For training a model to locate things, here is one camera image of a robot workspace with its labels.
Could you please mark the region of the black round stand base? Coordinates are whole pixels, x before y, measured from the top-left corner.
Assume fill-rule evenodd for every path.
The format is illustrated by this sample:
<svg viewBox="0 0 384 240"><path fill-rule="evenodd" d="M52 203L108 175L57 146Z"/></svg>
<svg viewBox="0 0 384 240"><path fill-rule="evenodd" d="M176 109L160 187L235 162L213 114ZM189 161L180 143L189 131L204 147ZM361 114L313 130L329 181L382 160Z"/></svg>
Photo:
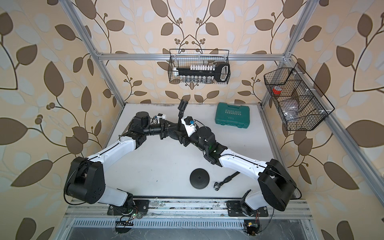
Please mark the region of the black round stand base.
<svg viewBox="0 0 384 240"><path fill-rule="evenodd" d="M178 127L178 124L169 125L167 129L168 136L176 141L180 141L180 139L188 136L184 125Z"/></svg>

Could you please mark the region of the black microphone stand pole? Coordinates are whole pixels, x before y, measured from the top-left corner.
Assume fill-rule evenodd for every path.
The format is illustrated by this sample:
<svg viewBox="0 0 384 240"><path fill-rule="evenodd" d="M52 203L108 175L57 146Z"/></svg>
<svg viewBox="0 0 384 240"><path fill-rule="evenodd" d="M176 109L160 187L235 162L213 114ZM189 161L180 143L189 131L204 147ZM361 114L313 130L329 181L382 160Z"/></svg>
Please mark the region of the black microphone stand pole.
<svg viewBox="0 0 384 240"><path fill-rule="evenodd" d="M178 114L178 129L181 128L182 119L184 116L185 109L187 108L188 101L181 99L180 104L178 106L179 114Z"/></svg>

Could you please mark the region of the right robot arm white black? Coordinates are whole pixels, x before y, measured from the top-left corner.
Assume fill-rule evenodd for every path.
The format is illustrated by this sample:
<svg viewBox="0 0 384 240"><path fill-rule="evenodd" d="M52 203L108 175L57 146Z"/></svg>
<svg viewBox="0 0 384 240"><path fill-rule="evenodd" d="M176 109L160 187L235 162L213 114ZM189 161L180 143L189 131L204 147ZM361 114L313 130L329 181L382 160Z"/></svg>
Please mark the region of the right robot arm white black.
<svg viewBox="0 0 384 240"><path fill-rule="evenodd" d="M281 212L286 210L297 185L279 161L257 161L237 154L218 143L208 127L197 129L192 125L179 127L178 130L180 143L196 146L210 164L235 170L258 182L258 189L248 190L240 200L240 211L244 215L253 216L258 209L266 206Z"/></svg>

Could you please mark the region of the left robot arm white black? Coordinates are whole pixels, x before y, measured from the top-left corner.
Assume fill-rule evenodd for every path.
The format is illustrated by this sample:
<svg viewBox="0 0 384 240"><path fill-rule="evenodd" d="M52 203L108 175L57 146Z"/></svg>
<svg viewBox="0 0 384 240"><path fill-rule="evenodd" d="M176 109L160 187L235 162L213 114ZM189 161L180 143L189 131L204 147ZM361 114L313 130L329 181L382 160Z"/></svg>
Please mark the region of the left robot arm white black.
<svg viewBox="0 0 384 240"><path fill-rule="evenodd" d="M181 122L172 123L161 116L152 118L147 112L136 113L115 143L89 157L77 157L72 161L64 197L73 197L83 204L107 204L119 215L131 214L136 210L133 195L109 187L105 172L122 157L139 148L148 136L158 135L164 139L180 127Z"/></svg>

